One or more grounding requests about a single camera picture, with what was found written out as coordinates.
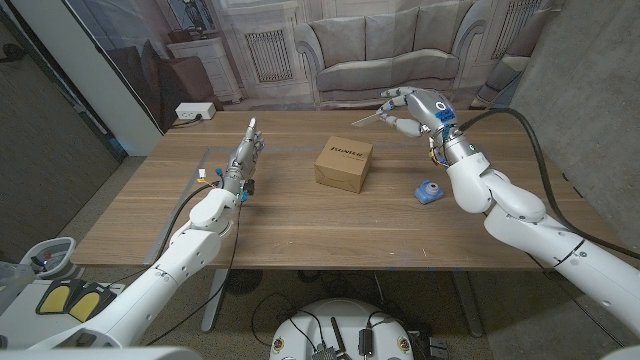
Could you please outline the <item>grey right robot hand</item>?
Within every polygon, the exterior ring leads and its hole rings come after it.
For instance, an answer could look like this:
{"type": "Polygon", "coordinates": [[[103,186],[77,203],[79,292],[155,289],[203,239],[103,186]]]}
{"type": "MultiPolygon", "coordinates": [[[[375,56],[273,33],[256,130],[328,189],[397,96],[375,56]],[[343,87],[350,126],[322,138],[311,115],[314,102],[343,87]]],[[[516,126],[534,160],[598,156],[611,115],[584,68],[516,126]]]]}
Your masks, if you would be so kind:
{"type": "Polygon", "coordinates": [[[381,105],[376,115],[408,137],[427,135],[434,163],[449,167],[477,153],[458,128],[452,105],[440,92],[397,87],[381,95],[389,100],[381,105]]]}

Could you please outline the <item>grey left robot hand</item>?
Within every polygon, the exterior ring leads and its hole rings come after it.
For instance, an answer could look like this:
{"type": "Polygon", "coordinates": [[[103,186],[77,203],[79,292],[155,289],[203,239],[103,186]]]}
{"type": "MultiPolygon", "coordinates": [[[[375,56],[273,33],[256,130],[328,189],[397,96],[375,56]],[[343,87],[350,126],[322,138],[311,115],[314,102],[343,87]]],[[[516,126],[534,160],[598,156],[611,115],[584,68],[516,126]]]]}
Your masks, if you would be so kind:
{"type": "Polygon", "coordinates": [[[256,129],[256,125],[256,119],[252,118],[244,138],[229,156],[222,188],[234,195],[238,195],[242,185],[253,177],[256,163],[264,148],[262,134],[256,129]]]}

